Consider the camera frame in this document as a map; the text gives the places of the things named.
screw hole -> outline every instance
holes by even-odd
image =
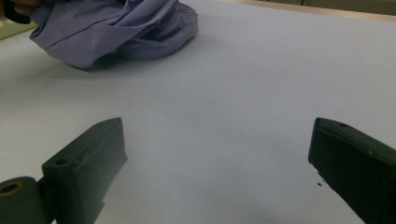
[[[66,159],[61,159],[61,160],[56,161],[57,165],[65,165],[66,163],[67,163]]]

white table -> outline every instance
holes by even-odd
[[[186,0],[200,34],[165,59],[84,72],[0,42],[0,180],[122,117],[130,160],[97,224],[358,224],[307,161],[316,117],[396,147],[396,23]]]

black object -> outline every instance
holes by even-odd
[[[0,184],[2,224],[92,224],[127,161],[121,119],[92,126],[42,165],[44,177]]]
[[[309,162],[367,224],[396,223],[396,151],[330,119],[316,119]]]
[[[4,0],[4,14],[11,20],[20,24],[29,24],[31,22],[30,17],[21,15],[15,10],[15,3],[10,0]]]

purple cloth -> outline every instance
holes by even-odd
[[[76,67],[115,50],[131,60],[160,59],[198,33],[197,14],[177,0],[56,0],[31,19],[38,28],[30,38]]]

fabric fold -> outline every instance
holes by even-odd
[[[196,12],[177,0],[56,0],[35,10],[30,38],[48,55],[76,67],[117,51],[157,60],[198,33]]]

